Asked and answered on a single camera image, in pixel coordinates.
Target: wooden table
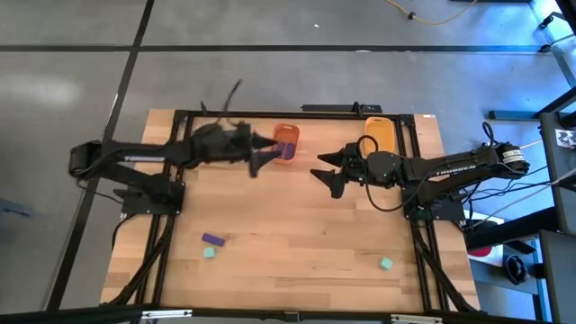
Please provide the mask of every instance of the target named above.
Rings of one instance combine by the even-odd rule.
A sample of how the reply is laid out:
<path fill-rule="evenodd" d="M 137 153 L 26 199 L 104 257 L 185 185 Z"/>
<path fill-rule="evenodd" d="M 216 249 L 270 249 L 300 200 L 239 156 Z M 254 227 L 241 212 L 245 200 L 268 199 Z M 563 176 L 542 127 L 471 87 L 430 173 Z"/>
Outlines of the wooden table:
<path fill-rule="evenodd" d="M 174 111 L 151 110 L 142 141 L 165 143 L 173 115 Z M 422 157 L 443 155 L 436 117 L 415 119 Z M 330 170 L 316 156 L 356 141 L 363 135 L 364 122 L 244 120 L 268 137 L 278 122 L 297 125 L 301 135 L 295 160 L 290 165 L 270 163 L 256 179 L 249 178 L 246 164 L 201 165 L 184 172 L 184 206 L 175 222 L 161 305 L 422 311 L 410 225 L 402 211 L 375 210 L 365 189 L 356 184 L 348 185 L 341 199 L 332 199 L 329 189 L 310 174 L 311 168 Z M 193 127 L 212 121 L 196 118 Z M 162 166 L 139 163 L 137 169 L 153 174 Z M 401 202 L 398 187 L 371 189 L 383 208 Z M 115 297 L 140 266 L 150 219 L 138 216 L 119 230 L 102 302 Z M 443 268 L 466 300 L 479 307 L 462 234 L 450 222 L 435 224 Z M 214 259 L 203 258 L 203 248 L 209 246 L 201 241 L 204 232 L 226 239 Z M 382 257 L 394 262 L 390 271 L 379 267 Z M 149 278 L 146 301 L 154 278 Z M 433 278 L 428 269 L 430 295 L 438 308 Z"/>

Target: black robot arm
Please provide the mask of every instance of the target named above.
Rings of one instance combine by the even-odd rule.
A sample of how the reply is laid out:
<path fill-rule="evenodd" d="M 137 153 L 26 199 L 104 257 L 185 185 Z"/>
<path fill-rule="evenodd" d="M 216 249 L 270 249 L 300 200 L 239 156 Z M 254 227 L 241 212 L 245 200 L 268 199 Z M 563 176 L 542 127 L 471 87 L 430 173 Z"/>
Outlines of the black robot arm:
<path fill-rule="evenodd" d="M 120 162 L 163 162 L 176 167 L 194 168 L 200 163 L 227 161 L 248 162 L 250 176 L 277 158 L 280 152 L 260 151 L 276 143 L 252 132 L 250 125 L 240 122 L 233 130 L 224 130 L 218 123 L 203 125 L 183 140 L 163 145 L 111 141 L 103 145 L 91 141 L 70 150 L 68 172 L 77 180 L 107 178 L 128 185 L 127 190 L 114 190 L 125 201 L 122 212 L 179 212 L 184 196 L 184 183 L 170 181 L 168 175 L 148 175 Z"/>
<path fill-rule="evenodd" d="M 519 179 L 527 173 L 529 167 L 519 147 L 509 143 L 482 146 L 468 152 L 431 159 L 400 157 L 385 151 L 376 151 L 364 158 L 359 146 L 361 140 L 365 140 L 365 137 L 358 142 L 346 144 L 336 153 L 318 155 L 320 160 L 340 167 L 338 173 L 334 170 L 311 170 L 330 188 L 333 198 L 342 196 L 348 182 L 384 188 L 394 185 L 410 188 L 416 185 L 418 192 L 414 199 L 418 206 L 426 208 L 439 197 L 489 178 Z M 449 177 L 429 181 L 429 178 L 435 176 Z"/>

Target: red object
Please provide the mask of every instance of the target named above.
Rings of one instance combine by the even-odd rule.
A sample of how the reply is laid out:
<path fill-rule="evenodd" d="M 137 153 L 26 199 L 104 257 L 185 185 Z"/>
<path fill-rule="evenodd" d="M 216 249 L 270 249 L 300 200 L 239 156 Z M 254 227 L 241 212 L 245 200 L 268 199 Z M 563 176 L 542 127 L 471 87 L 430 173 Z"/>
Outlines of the red object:
<path fill-rule="evenodd" d="M 274 159 L 274 162 L 282 164 L 292 162 L 296 155 L 299 136 L 300 130 L 294 125 L 279 123 L 274 126 L 274 139 L 278 141 L 278 144 L 276 144 L 272 150 L 282 152 L 279 158 Z"/>
<path fill-rule="evenodd" d="M 490 252 L 492 252 L 492 247 L 483 247 L 473 251 L 468 251 L 468 254 L 473 257 L 486 257 Z"/>

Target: gray floor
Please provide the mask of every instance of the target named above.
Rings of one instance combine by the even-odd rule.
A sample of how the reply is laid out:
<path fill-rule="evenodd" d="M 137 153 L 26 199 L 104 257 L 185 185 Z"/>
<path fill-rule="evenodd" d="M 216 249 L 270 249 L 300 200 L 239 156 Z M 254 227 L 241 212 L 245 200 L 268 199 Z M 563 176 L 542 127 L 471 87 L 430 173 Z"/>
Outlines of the gray floor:
<path fill-rule="evenodd" d="M 429 20 L 466 6 L 400 3 Z M 130 44 L 144 4 L 1 0 L 0 44 Z M 535 3 L 542 16 L 549 10 L 545 4 Z M 543 44 L 537 24 L 526 4 L 477 4 L 450 24 L 430 27 L 376 0 L 166 0 L 156 3 L 144 43 Z M 0 217 L 2 313 L 42 307 L 81 194 L 66 173 L 68 151 L 101 137 L 126 59 L 125 53 L 0 53 L 0 197 L 35 210 L 31 219 Z M 204 100 L 216 109 L 239 77 L 245 82 L 234 98 L 236 110 L 298 111 L 302 104 L 357 100 L 391 113 L 436 114 L 447 153 L 486 140 L 481 123 L 488 110 L 538 110 L 569 88 L 551 54 L 142 53 L 114 138 L 139 140 L 150 108 L 197 109 Z M 539 138 L 535 123 L 494 122 L 493 127 L 498 140 L 527 144 Z M 534 168 L 545 165 L 541 145 L 525 154 Z M 544 171 L 524 180 L 546 177 Z M 482 187 L 505 183 L 492 180 Z M 103 183 L 99 190 L 112 188 Z M 477 202 L 474 209 L 491 213 L 522 195 Z M 501 216 L 514 219 L 552 204 L 549 193 L 541 196 L 544 203 L 523 203 Z M 95 199 L 64 307 L 98 303 L 119 210 Z M 478 288 L 482 296 L 512 293 Z M 518 315 L 505 302 L 482 296 L 490 313 Z M 528 295 L 509 296 L 532 302 Z"/>

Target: small green block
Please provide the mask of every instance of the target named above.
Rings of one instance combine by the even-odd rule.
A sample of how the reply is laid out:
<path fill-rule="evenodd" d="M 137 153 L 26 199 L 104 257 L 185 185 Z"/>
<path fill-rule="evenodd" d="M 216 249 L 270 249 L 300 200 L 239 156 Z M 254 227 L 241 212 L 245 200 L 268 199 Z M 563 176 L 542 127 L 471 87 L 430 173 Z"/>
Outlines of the small green block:
<path fill-rule="evenodd" d="M 392 269 L 392 260 L 390 260 L 388 257 L 383 257 L 382 260 L 380 260 L 380 266 L 384 270 L 390 270 Z"/>
<path fill-rule="evenodd" d="M 216 257 L 216 250 L 214 249 L 214 247 L 205 247 L 204 248 L 204 257 L 205 258 Z"/>

